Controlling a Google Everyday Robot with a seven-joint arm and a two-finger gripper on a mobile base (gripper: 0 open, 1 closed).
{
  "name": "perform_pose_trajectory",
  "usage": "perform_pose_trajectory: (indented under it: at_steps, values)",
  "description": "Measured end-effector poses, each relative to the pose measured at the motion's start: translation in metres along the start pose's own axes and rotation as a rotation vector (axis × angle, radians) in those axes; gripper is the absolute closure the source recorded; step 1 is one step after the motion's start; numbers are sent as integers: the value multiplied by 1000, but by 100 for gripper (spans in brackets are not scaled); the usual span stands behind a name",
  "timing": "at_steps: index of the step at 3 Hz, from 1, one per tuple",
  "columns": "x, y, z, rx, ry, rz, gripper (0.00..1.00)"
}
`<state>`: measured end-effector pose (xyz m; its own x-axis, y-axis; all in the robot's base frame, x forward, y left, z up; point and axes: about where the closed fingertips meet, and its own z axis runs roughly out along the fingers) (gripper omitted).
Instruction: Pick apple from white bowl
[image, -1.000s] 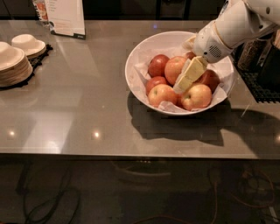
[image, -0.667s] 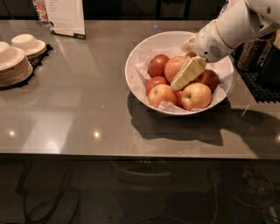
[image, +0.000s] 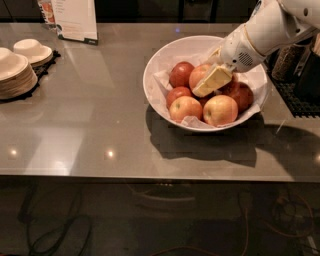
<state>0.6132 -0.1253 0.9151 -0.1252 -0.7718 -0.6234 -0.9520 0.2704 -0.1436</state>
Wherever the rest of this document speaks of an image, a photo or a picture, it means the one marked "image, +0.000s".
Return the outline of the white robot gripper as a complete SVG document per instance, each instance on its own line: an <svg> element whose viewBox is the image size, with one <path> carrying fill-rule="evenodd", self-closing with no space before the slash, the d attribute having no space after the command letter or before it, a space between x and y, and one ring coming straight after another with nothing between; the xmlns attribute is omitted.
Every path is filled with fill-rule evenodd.
<svg viewBox="0 0 320 256"><path fill-rule="evenodd" d="M197 97L209 95L232 80L233 70L244 73L261 64L266 52L267 39L262 29L250 24L240 25L224 39L221 48L209 54L207 62L213 65L192 93Z"/></svg>

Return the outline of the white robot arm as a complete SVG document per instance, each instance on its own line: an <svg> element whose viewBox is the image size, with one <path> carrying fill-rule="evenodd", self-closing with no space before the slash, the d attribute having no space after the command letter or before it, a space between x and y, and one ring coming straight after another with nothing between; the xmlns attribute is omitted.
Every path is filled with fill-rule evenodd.
<svg viewBox="0 0 320 256"><path fill-rule="evenodd" d="M192 92L204 97L223 87L234 72L245 73L283 46L320 29L320 0L270 0L204 55L211 64Z"/></svg>

